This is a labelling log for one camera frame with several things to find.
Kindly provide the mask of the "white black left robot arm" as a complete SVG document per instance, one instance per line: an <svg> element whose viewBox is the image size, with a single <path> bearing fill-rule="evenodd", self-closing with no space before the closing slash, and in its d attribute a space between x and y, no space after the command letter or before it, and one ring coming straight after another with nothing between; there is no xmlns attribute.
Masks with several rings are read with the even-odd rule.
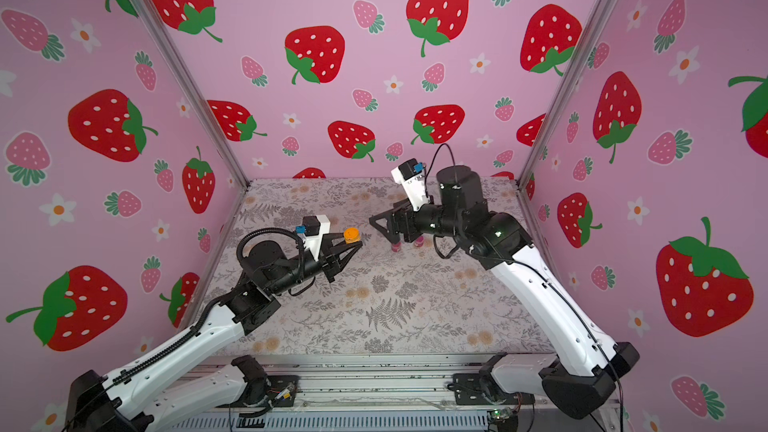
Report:
<svg viewBox="0 0 768 432"><path fill-rule="evenodd" d="M106 375L88 371L70 387L67 431L162 431L219 406L248 407L259 417L291 393L275 385L251 355L185 384L177 381L225 346L248 336L297 297L317 276L333 282L363 244L356 231L332 233L324 216L293 230L267 227L246 234L236 258L242 274L211 299L199 318L154 352Z"/></svg>

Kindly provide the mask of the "orange paint jar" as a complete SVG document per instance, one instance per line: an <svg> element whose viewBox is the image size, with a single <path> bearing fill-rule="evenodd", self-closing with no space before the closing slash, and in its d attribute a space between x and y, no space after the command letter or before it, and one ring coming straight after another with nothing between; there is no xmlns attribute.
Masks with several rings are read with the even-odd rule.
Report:
<svg viewBox="0 0 768 432"><path fill-rule="evenodd" d="M361 241L361 234L357 228L349 227L344 230L343 238L347 244L357 243Z"/></svg>

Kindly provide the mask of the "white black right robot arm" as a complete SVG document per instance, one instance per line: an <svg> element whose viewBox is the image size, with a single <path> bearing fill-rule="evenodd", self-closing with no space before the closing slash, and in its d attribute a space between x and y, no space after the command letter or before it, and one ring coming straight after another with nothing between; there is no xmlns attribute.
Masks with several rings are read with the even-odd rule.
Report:
<svg viewBox="0 0 768 432"><path fill-rule="evenodd" d="M486 362L480 389L488 399L544 395L565 415L584 419L620 393L622 378L639 360L637 349L615 341L584 313L517 219L490 210L476 172L464 165L440 170L438 200L428 194L425 166L417 160L391 175L406 197L370 224L392 244L424 235L452 239L514 294L554 348L538 360L498 354Z"/></svg>

